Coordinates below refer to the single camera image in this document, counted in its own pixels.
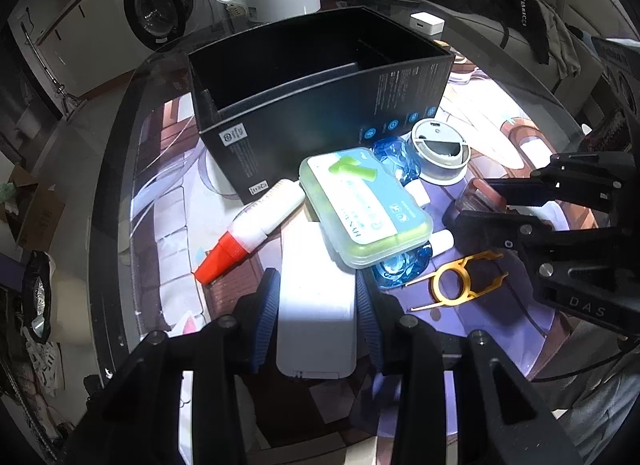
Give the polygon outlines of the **black cardboard box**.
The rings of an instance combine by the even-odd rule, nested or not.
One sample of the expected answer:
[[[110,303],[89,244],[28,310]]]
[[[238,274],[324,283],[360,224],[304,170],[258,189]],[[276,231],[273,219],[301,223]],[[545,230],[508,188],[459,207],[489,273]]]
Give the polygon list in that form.
[[[366,8],[243,30],[188,56],[200,137],[241,202],[309,156],[370,146],[434,116],[451,52]]]

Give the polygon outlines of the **black trash bin with bag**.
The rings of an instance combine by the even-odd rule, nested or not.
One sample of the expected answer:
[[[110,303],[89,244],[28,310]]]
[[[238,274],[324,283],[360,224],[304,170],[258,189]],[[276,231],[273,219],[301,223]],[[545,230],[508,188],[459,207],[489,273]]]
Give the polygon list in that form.
[[[51,259],[45,251],[32,251],[22,283],[23,319],[28,333],[38,344],[51,335]]]

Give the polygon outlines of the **brown cardboard box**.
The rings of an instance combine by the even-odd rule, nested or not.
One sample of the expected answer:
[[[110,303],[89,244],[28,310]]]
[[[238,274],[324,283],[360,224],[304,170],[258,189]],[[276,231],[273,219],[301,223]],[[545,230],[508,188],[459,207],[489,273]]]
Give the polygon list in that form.
[[[6,184],[14,192],[1,199],[1,220],[15,244],[26,251],[48,251],[64,203],[20,165],[13,167]]]

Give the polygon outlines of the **green earplug case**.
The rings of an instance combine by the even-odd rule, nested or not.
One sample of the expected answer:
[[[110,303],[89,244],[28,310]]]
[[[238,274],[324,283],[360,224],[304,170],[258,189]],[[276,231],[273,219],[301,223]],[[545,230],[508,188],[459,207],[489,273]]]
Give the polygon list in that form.
[[[360,270],[424,245],[433,220],[371,150],[309,156],[299,183],[334,251]]]

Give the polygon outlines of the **white glue tube red cap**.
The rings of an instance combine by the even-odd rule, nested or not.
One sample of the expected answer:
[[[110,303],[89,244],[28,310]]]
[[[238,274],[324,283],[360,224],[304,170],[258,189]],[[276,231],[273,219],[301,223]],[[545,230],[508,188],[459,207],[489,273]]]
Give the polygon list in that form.
[[[195,280],[207,286],[242,263],[303,204],[304,199],[305,193],[298,181],[280,180],[232,220],[226,232],[195,270]]]

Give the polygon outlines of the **white rectangular power bank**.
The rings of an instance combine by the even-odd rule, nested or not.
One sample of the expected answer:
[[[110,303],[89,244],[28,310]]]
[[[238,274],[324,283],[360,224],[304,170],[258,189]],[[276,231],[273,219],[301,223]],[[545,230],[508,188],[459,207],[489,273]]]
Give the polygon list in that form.
[[[344,378],[356,367],[355,271],[318,222],[290,222],[281,244],[277,367],[295,378]]]

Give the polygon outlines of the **screwdriver with clear handle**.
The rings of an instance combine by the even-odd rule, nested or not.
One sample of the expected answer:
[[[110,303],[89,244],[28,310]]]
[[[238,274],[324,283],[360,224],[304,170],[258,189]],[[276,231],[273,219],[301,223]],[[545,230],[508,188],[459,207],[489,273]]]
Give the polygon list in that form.
[[[457,211],[506,211],[506,199],[483,179],[473,178],[454,202]]]

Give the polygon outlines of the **round white socket adapter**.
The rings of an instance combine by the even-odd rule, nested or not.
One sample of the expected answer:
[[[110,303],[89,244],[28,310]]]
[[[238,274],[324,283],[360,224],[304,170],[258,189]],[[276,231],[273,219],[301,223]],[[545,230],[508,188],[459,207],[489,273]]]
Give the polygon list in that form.
[[[423,180],[448,186],[463,179],[471,147],[454,127],[441,120],[422,119],[413,126],[410,142],[418,156]]]

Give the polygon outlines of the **blue bottle white cap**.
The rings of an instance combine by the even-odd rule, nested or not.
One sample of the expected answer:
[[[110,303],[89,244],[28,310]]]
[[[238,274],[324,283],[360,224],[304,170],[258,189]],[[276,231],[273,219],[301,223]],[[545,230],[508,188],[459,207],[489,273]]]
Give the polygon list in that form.
[[[449,230],[434,232],[422,246],[393,255],[373,266],[373,277],[380,289],[397,289],[420,277],[433,257],[454,247],[454,236]]]
[[[420,159],[410,150],[405,139],[390,136],[376,141],[371,150],[385,170],[413,197],[416,205],[424,208],[431,203],[421,181]]]

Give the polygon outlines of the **white charger cube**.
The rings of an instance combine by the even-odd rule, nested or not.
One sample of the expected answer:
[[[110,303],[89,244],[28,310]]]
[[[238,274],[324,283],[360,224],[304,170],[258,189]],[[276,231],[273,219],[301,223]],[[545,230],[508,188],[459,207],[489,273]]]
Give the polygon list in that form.
[[[439,16],[428,12],[416,12],[410,15],[410,28],[427,37],[439,36],[446,22]]]

